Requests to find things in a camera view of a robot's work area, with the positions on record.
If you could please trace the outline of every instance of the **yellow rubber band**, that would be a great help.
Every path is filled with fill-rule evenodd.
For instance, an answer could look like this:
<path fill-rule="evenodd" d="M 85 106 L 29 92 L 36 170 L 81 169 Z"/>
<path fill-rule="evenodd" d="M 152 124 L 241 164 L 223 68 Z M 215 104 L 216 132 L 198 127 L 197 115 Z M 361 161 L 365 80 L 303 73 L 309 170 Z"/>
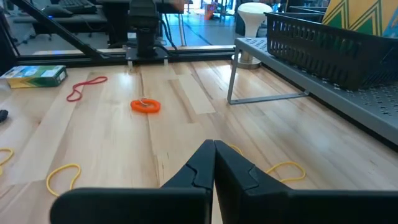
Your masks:
<path fill-rule="evenodd" d="M 3 160 L 3 161 L 1 161 L 0 162 L 0 176 L 2 175 L 2 165 L 3 164 L 5 164 L 8 160 L 10 160 L 11 159 L 11 157 L 14 155 L 14 151 L 12 150 L 12 149 L 9 149 L 9 148 L 1 148 L 0 149 L 0 152 L 1 151 L 7 151 L 7 152 L 10 152 L 10 154 L 8 155 L 8 157 L 7 158 L 5 158 L 5 160 Z"/>
<path fill-rule="evenodd" d="M 59 196 L 59 194 L 56 193 L 55 191 L 53 191 L 53 190 L 51 189 L 51 187 L 50 187 L 50 180 L 51 180 L 51 178 L 52 178 L 57 172 L 60 172 L 61 170 L 64 170 L 64 169 L 69 168 L 69 167 L 76 167 L 76 168 L 78 169 L 77 174 L 75 175 L 75 177 L 74 177 L 74 178 L 72 179 L 72 181 L 70 182 L 69 190 L 73 189 L 73 185 L 75 184 L 75 181 L 76 181 L 77 178 L 79 178 L 79 176 L 80 176 L 81 168 L 80 168 L 80 166 L 79 166 L 78 164 L 67 164 L 67 165 L 64 165 L 64 166 L 59 167 L 58 169 L 55 169 L 53 172 L 51 172 L 51 174 L 49 174 L 49 175 L 47 176 L 47 179 L 46 179 L 47 190 L 49 190 L 49 192 L 50 192 L 52 195 L 54 195 L 54 196 L 56 196 L 56 197 Z"/>
<path fill-rule="evenodd" d="M 230 144 L 229 145 L 232 149 L 234 149 L 236 152 L 238 152 L 241 156 L 243 156 L 243 152 L 242 150 L 240 150 L 238 147 Z M 268 169 L 266 171 L 266 174 L 269 174 L 270 172 L 274 171 L 276 168 L 280 167 L 280 166 L 284 166 L 284 165 L 295 165 L 302 173 L 302 175 L 300 177 L 292 177 L 292 178 L 286 178 L 286 179 L 282 179 L 280 180 L 280 182 L 287 182 L 287 181 L 295 181 L 295 180 L 302 180 L 305 178 L 305 176 L 307 175 L 307 173 L 305 172 L 305 169 L 300 166 L 300 164 L 293 162 L 293 161 L 287 161 L 287 162 L 280 162 L 276 165 L 274 165 L 273 167 L 271 167 L 270 169 Z"/>

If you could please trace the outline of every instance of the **gray metal rack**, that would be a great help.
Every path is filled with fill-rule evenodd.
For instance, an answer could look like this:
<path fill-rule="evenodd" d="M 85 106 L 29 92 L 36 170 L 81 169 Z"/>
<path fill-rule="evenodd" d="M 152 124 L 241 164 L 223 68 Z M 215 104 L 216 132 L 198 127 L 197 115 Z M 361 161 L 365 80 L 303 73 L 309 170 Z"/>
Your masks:
<path fill-rule="evenodd" d="M 298 93 L 295 96 L 303 96 L 308 92 L 312 93 L 394 144 L 398 144 L 398 84 L 380 85 L 358 91 L 342 90 L 338 86 L 321 80 L 315 75 L 307 74 L 305 71 L 270 55 L 267 52 L 266 38 L 238 38 L 235 40 L 235 45 L 235 58 L 237 58 L 240 50 L 244 50 L 282 76 L 306 89 L 304 93 Z M 291 98 L 289 95 L 280 95 L 232 100 L 236 62 L 235 60 L 233 62 L 228 90 L 228 102 L 230 104 Z"/>

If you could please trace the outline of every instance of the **rubber band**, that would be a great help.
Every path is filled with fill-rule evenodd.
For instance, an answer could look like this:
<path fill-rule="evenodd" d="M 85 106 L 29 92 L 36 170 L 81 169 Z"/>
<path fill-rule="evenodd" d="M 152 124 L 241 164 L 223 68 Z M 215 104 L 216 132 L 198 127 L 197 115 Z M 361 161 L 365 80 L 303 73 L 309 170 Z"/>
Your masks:
<path fill-rule="evenodd" d="M 93 79 L 93 80 L 88 80 L 88 81 L 86 81 L 86 82 L 80 82 L 80 83 L 74 84 L 73 87 L 72 87 L 72 88 L 73 88 L 72 93 L 69 94 L 69 95 L 67 96 L 67 101 L 68 101 L 68 102 L 76 102 L 76 101 L 81 100 L 81 98 L 83 97 L 83 95 L 81 94 L 81 92 L 80 92 L 79 90 L 77 90 L 77 88 L 78 88 L 79 86 L 82 86 L 82 85 L 94 85 L 94 84 L 99 84 L 99 83 L 106 82 L 107 80 L 108 80 L 107 77 L 96 77 L 96 78 Z M 75 99 L 70 99 L 75 93 L 78 94 L 78 97 L 75 98 Z"/>
<path fill-rule="evenodd" d="M 1 148 L 0 152 L 1 151 L 7 151 L 7 152 L 10 152 L 10 154 L 3 161 L 0 162 L 0 176 L 2 175 L 2 167 L 1 166 L 3 164 L 5 164 L 6 162 L 8 162 L 8 160 L 10 160 L 11 157 L 14 155 L 14 151 L 12 149 L 9 149 L 9 148 Z"/>
<path fill-rule="evenodd" d="M 234 146 L 232 144 L 230 144 L 229 146 L 232 149 L 234 149 L 236 152 L 238 152 L 241 156 L 243 156 L 242 150 L 240 150 L 238 147 L 236 147 L 236 146 Z M 271 167 L 270 169 L 268 169 L 266 171 L 266 174 L 269 174 L 272 171 L 275 171 L 276 168 L 278 168 L 280 166 L 284 166 L 284 165 L 294 165 L 295 167 L 297 167 L 301 171 L 302 175 L 300 177 L 291 177 L 291 178 L 286 178 L 286 179 L 279 180 L 282 183 L 287 182 L 287 181 L 303 180 L 305 178 L 305 176 L 307 175 L 307 173 L 305 172 L 305 169 L 302 166 L 300 166 L 300 164 L 298 164 L 296 162 L 293 162 L 293 161 L 280 162 L 280 163 L 274 165 L 273 167 Z"/>
<path fill-rule="evenodd" d="M 56 197 L 59 196 L 59 194 L 56 193 L 55 191 L 53 191 L 53 190 L 51 189 L 51 187 L 50 187 L 50 180 L 51 180 L 51 178 L 52 178 L 57 172 L 60 172 L 61 170 L 64 170 L 64 169 L 69 168 L 69 167 L 76 167 L 76 168 L 78 169 L 78 170 L 77 170 L 77 174 L 76 174 L 75 177 L 72 179 L 72 181 L 70 182 L 70 185 L 69 185 L 69 190 L 73 189 L 73 185 L 75 184 L 75 181 L 76 181 L 77 178 L 79 178 L 79 176 L 80 176 L 81 168 L 80 168 L 80 166 L 79 166 L 78 164 L 67 164 L 67 165 L 64 165 L 64 166 L 59 167 L 58 169 L 55 169 L 53 172 L 51 172 L 51 174 L 49 174 L 49 175 L 47 176 L 47 179 L 45 180 L 45 183 L 46 183 L 46 185 L 47 185 L 47 190 L 49 190 L 49 192 L 50 192 L 52 195 L 54 195 L 54 196 L 56 196 Z"/>
<path fill-rule="evenodd" d="M 156 113 L 160 111 L 160 103 L 156 100 L 147 98 L 131 101 L 130 107 L 132 110 L 142 113 Z"/>

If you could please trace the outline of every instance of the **white stool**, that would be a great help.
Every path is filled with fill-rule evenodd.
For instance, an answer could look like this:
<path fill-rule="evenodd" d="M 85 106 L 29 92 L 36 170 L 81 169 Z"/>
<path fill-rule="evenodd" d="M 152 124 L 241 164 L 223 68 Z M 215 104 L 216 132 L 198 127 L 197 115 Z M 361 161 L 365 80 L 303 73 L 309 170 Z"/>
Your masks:
<path fill-rule="evenodd" d="M 272 12 L 272 8 L 259 2 L 244 3 L 238 7 L 238 13 L 244 22 L 246 38 L 256 37 L 261 23 L 267 19 L 264 12 Z M 239 55 L 238 68 L 255 69 L 260 67 L 260 60 L 246 52 Z"/>

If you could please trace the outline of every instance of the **red rubber band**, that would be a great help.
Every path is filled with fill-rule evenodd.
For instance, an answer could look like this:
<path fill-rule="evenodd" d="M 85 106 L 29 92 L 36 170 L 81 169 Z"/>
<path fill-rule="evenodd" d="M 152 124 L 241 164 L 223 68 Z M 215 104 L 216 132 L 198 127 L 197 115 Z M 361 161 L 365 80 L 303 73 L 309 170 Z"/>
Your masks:
<path fill-rule="evenodd" d="M 153 105 L 151 107 L 144 106 L 139 100 L 133 100 L 130 103 L 131 109 L 142 113 L 156 113 L 160 111 L 160 103 L 152 99 L 142 99 L 143 103 Z"/>
<path fill-rule="evenodd" d="M 81 98 L 83 97 L 83 95 L 81 94 L 81 92 L 80 92 L 79 90 L 77 90 L 77 88 L 78 88 L 79 86 L 82 86 L 82 85 L 94 85 L 94 84 L 99 84 L 99 83 L 106 82 L 107 80 L 108 80 L 107 77 L 96 77 L 96 78 L 93 79 L 93 80 L 88 80 L 88 81 L 86 81 L 86 82 L 81 82 L 81 83 L 74 84 L 74 85 L 73 85 L 73 91 L 72 91 L 72 93 L 69 94 L 69 95 L 67 96 L 67 101 L 68 101 L 68 102 L 76 102 L 76 101 L 81 100 Z M 70 99 L 70 97 L 73 96 L 75 93 L 77 93 L 77 94 L 79 95 L 78 98 Z"/>

